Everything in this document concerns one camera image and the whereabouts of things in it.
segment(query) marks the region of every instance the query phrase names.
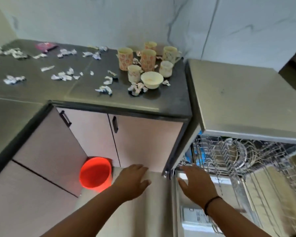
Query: person's left hand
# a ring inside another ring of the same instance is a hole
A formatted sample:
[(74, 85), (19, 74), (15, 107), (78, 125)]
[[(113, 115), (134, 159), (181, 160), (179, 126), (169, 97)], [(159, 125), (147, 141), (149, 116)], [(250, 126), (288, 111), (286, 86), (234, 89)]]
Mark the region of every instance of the person's left hand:
[(121, 171), (112, 187), (118, 189), (123, 201), (139, 197), (151, 184), (151, 181), (147, 179), (141, 182), (147, 170), (148, 168), (143, 165), (131, 165)]

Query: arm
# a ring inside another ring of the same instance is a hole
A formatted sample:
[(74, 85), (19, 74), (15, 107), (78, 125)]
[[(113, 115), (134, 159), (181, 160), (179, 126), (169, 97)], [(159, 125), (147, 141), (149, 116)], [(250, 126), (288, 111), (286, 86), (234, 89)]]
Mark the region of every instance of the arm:
[[(181, 178), (178, 180), (184, 194), (204, 209), (210, 199), (218, 196), (209, 174), (195, 165), (182, 170), (188, 178), (188, 185)], [(209, 204), (207, 213), (226, 237), (271, 237), (220, 198)]]
[(114, 211), (124, 202), (139, 197), (151, 184), (141, 182), (148, 168), (131, 165), (115, 182), (41, 237), (95, 237)]

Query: mug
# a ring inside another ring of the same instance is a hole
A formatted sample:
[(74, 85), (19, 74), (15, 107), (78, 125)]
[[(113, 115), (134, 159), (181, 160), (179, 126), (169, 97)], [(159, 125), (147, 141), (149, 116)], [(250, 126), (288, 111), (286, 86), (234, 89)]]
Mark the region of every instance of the mug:
[(145, 44), (145, 49), (151, 49), (151, 50), (156, 50), (157, 43), (153, 41), (147, 41), (144, 43)]
[(137, 65), (128, 66), (128, 80), (131, 83), (140, 82), (141, 67)]
[(172, 64), (177, 63), (181, 59), (181, 52), (173, 46), (165, 46), (163, 48), (163, 61), (169, 61)]
[(129, 65), (132, 65), (133, 52), (128, 47), (122, 47), (117, 50), (119, 68), (122, 71), (127, 71)]
[(165, 78), (170, 77), (172, 75), (173, 66), (173, 63), (169, 61), (162, 61), (160, 63), (159, 73)]
[(141, 52), (141, 68), (144, 71), (154, 71), (155, 57), (157, 53), (151, 49), (144, 49)]

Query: mug handle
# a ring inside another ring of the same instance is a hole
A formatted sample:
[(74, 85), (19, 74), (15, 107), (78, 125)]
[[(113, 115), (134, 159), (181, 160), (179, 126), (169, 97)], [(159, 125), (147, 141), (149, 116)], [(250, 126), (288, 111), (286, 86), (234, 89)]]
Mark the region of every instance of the mug handle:
[(181, 57), (182, 52), (178, 52), (178, 56), (176, 57), (177, 59), (175, 59), (175, 63), (177, 63), (182, 57)]

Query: black wristband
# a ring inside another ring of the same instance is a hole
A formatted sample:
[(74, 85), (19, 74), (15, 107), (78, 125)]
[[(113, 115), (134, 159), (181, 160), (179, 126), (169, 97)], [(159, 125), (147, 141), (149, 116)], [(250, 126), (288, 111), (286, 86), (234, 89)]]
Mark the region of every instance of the black wristband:
[(213, 200), (215, 200), (215, 199), (222, 199), (222, 198), (221, 198), (220, 196), (216, 196), (216, 197), (210, 199), (210, 200), (206, 203), (206, 205), (205, 205), (205, 207), (204, 207), (204, 213), (205, 213), (205, 215), (208, 215), (208, 214), (207, 214), (207, 208), (208, 208), (209, 204), (212, 203)]

